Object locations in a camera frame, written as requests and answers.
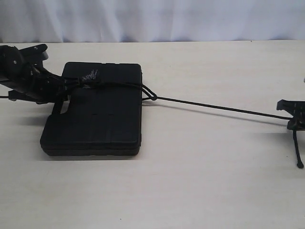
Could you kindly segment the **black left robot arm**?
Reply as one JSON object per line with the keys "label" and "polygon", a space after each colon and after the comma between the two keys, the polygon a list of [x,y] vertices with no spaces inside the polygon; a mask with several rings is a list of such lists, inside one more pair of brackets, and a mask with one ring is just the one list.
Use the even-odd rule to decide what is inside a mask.
{"label": "black left robot arm", "polygon": [[37,104],[67,101],[71,91],[81,85],[78,78],[65,78],[43,67],[48,59],[46,44],[18,49],[0,47],[0,84],[10,88],[11,101],[28,101]]}

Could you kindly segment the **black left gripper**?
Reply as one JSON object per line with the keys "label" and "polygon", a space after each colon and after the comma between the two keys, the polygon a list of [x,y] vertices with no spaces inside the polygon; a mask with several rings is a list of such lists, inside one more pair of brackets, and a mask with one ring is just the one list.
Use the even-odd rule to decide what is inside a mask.
{"label": "black left gripper", "polygon": [[28,62],[7,61],[7,87],[11,89],[8,99],[11,101],[54,103],[52,112],[60,112],[63,103],[70,99],[68,90],[79,85],[79,78],[58,76]]}

